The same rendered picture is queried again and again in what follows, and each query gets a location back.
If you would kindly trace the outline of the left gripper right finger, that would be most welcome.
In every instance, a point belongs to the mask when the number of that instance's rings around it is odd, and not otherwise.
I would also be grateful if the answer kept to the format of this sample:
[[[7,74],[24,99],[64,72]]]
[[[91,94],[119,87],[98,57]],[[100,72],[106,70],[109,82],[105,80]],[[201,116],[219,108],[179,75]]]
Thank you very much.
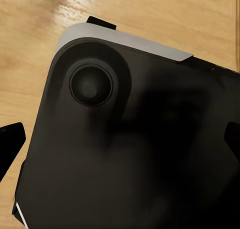
[[[229,122],[227,124],[224,140],[240,162],[240,124]]]

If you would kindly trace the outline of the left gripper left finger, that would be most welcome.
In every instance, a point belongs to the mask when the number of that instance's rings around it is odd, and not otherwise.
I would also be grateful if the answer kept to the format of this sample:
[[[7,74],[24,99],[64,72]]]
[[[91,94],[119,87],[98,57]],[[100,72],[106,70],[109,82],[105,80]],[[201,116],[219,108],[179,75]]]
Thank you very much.
[[[26,141],[21,122],[0,127],[0,182]]]

